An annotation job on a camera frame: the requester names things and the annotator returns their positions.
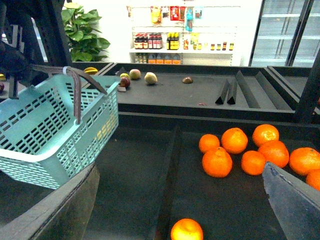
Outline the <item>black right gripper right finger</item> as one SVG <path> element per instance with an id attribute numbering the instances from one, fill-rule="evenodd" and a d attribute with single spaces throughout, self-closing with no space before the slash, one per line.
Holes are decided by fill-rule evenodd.
<path id="1" fill-rule="evenodd" d="M 320 192 L 272 162 L 265 164 L 263 185 L 288 240 L 320 238 Z"/>

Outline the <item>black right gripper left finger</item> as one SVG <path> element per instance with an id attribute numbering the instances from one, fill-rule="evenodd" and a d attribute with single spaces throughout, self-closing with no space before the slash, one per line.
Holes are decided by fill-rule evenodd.
<path id="1" fill-rule="evenodd" d="M 0 229 L 2 240 L 81 240 L 90 220 L 100 174 L 90 164 Z"/>

